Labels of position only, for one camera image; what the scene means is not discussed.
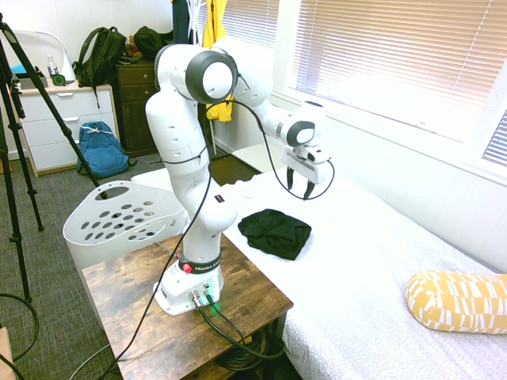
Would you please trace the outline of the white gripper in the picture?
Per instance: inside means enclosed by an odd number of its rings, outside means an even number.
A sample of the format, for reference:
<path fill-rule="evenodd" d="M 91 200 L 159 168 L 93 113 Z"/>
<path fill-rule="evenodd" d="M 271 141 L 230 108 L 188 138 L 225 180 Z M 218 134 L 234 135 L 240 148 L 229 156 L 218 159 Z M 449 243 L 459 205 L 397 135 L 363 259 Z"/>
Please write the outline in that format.
<path fill-rule="evenodd" d="M 294 150 L 289 146 L 284 147 L 281 160 L 287 166 L 286 178 L 288 190 L 292 189 L 294 172 L 308 179 L 307 188 L 303 194 L 304 200 L 310 199 L 315 184 L 323 184 L 331 178 L 329 162 L 316 164 L 309 159 L 298 158 Z"/>

